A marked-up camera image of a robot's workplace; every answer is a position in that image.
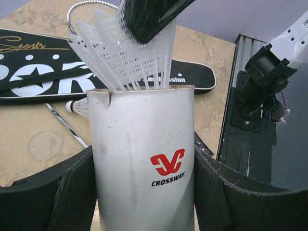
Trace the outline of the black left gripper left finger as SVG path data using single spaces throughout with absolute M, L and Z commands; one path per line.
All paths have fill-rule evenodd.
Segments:
M 92 148 L 0 189 L 2 231 L 89 231 L 97 200 Z

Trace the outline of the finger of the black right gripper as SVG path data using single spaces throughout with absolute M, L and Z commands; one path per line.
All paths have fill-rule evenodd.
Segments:
M 124 16 L 134 38 L 148 43 L 194 0 L 127 0 Z

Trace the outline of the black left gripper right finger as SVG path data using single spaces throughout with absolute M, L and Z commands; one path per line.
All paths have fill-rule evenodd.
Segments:
M 194 202 L 202 231 L 306 231 L 308 191 L 249 178 L 195 147 Z

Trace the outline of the white shuttlecock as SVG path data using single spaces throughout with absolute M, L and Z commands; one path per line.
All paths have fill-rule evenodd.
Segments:
M 89 118 L 89 107 L 87 98 L 68 101 L 65 104 L 65 108 L 70 113 L 79 114 L 85 118 Z
M 167 89 L 176 20 L 141 44 L 127 28 L 120 7 L 116 15 L 95 9 L 94 25 L 77 21 L 79 35 L 69 35 L 71 48 L 111 91 L 141 90 L 141 79 L 148 90 L 149 76 L 154 78 L 153 89 Z

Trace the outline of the white shuttlecock tube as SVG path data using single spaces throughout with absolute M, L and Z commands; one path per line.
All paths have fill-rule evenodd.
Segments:
M 194 230 L 194 86 L 87 99 L 101 229 Z

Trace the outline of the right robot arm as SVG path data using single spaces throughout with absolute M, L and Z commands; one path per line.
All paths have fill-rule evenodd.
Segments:
M 191 4 L 191 0 L 123 0 L 120 11 L 134 38 L 146 44 Z M 257 133 L 262 110 L 266 120 L 283 122 L 285 113 L 274 118 L 278 112 L 275 95 L 286 88 L 289 77 L 307 61 L 308 14 L 304 13 L 252 55 L 244 71 L 239 72 L 238 75 L 245 76 L 246 81 L 235 95 L 233 125 L 243 128 L 244 122 L 248 121 L 250 131 Z

